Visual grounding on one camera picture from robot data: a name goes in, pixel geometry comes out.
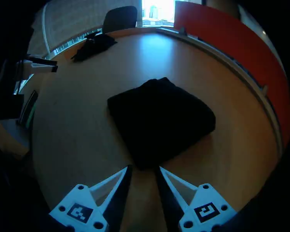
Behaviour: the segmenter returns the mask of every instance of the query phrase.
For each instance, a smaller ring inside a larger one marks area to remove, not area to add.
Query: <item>tabletop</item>
[[[254,197],[278,161],[263,107],[226,66],[164,34],[114,35],[118,42],[81,63],[57,57],[43,82],[33,126],[33,160],[52,209],[76,185],[92,186],[133,164],[108,113],[107,99],[153,78],[167,77],[216,115],[216,129],[162,164],[193,185],[210,183],[235,209]],[[154,173],[133,169],[121,231],[166,231]]]

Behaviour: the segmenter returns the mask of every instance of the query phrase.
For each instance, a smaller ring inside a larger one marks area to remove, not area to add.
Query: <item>red panel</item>
[[[176,29],[185,27],[236,59],[260,86],[267,85],[267,97],[281,127],[284,146],[290,139],[290,93],[287,78],[269,47],[239,20],[211,7],[176,1]]]

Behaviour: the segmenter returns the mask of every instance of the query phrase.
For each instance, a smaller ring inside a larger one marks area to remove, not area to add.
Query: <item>black garment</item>
[[[96,36],[96,34],[97,32],[93,33],[93,35],[90,34],[86,36],[87,40],[85,44],[77,50],[77,53],[73,57],[71,57],[71,59],[74,59],[74,62],[84,61],[93,55],[106,51],[117,43],[108,35],[100,34]]]
[[[215,129],[211,109],[166,77],[113,96],[107,104],[139,169],[169,160]]]

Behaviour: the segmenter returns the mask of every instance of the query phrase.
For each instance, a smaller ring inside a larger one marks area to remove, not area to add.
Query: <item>screw hole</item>
[[[228,206],[227,205],[223,205],[223,206],[221,206],[221,210],[222,211],[226,211],[228,209]]]
[[[218,228],[220,228],[220,225],[214,225],[214,226],[212,227],[212,231],[215,231],[215,230],[218,229]]]
[[[63,212],[63,211],[65,211],[65,207],[64,207],[64,206],[60,206],[60,207],[59,207],[59,210],[60,210],[61,212]]]
[[[193,222],[192,221],[187,221],[184,223],[184,227],[185,228],[191,228],[193,226]]]
[[[103,224],[101,222],[95,222],[94,223],[94,227],[98,230],[102,229],[103,228]]]

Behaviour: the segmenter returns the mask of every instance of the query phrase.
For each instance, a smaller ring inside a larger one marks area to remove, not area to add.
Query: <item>office chair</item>
[[[104,19],[102,32],[108,33],[127,28],[134,28],[137,9],[134,6],[119,7],[110,10]]]

